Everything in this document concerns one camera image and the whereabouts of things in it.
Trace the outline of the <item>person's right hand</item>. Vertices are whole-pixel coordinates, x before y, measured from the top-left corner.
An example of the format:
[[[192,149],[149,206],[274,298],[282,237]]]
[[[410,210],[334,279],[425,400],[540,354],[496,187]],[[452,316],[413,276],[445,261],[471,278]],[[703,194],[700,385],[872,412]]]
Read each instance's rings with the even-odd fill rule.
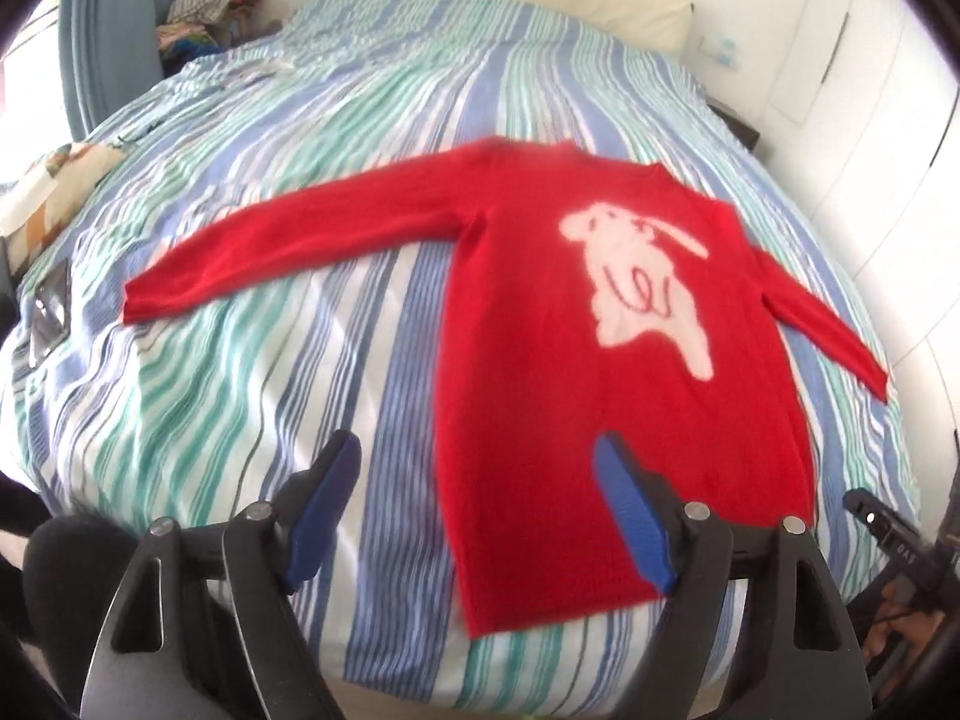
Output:
[[[874,617],[874,624],[862,644],[862,655],[866,660],[872,660],[885,650],[893,634],[901,635],[908,644],[907,653],[890,676],[890,683],[898,683],[926,650],[946,615],[939,610],[930,613],[913,611],[910,606],[898,603],[896,585],[893,582],[885,585],[880,592],[880,598],[882,601]]]

